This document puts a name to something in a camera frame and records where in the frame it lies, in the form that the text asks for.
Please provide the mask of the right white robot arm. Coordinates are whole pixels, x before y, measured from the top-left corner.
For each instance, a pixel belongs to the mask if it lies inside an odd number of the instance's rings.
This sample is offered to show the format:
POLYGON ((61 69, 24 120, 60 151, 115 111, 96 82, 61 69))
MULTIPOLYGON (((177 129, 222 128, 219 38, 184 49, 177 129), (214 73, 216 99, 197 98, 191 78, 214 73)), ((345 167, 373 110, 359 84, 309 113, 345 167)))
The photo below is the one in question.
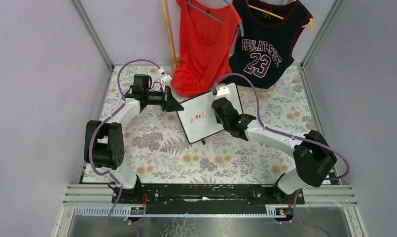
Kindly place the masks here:
POLYGON ((277 192, 291 195, 306 186, 319 187, 336 164, 335 154, 315 130, 295 134, 264 125, 254 116, 239 114, 226 98, 215 100, 212 108, 218 123, 233 137, 267 145, 294 159, 295 168, 281 175, 272 186, 277 192))

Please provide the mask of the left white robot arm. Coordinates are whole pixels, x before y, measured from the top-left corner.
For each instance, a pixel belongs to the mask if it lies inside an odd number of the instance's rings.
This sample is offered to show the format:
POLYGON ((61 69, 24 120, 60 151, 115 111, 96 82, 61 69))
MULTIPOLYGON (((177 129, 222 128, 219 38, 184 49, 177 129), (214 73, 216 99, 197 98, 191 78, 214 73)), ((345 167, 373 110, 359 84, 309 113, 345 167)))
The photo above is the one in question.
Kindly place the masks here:
POLYGON ((172 95, 169 87, 171 80, 170 74, 163 73, 159 90, 153 91, 151 77, 136 74, 116 110, 100 120, 88 121, 84 160, 97 175, 109 175, 120 188, 135 188, 139 182, 138 176, 122 164, 125 157, 123 127, 148 105, 159 106, 164 112, 183 111, 183 106, 172 95))

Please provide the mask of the white board black frame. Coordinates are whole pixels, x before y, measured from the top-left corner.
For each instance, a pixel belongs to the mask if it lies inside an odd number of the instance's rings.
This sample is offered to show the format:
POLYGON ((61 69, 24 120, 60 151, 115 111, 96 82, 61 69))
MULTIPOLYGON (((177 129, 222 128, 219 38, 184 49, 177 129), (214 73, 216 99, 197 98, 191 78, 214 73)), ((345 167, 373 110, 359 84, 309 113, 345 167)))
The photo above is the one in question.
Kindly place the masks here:
MULTIPOLYGON (((243 108, 237 85, 234 83, 223 85, 230 90, 233 107, 242 114, 243 108)), ((180 103, 184 110, 178 111, 177 114, 189 143, 201 141, 224 130, 217 122, 212 102, 214 102, 213 93, 208 91, 180 103)))

